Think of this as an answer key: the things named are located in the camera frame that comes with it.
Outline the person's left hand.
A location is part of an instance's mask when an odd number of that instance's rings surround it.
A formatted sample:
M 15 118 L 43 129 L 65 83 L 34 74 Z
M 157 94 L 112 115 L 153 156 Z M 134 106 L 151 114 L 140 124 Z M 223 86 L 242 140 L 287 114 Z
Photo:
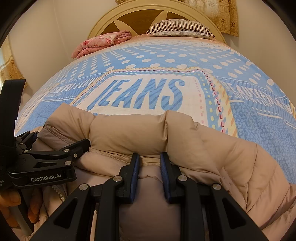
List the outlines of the person's left hand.
M 35 188 L 30 194 L 30 202 L 28 208 L 28 218 L 31 223 L 39 221 L 40 209 L 43 203 L 43 198 L 40 190 Z M 10 227 L 18 227 L 18 222 L 9 210 L 9 207 L 18 206 L 21 204 L 21 196 L 15 190 L 1 191 L 1 212 Z

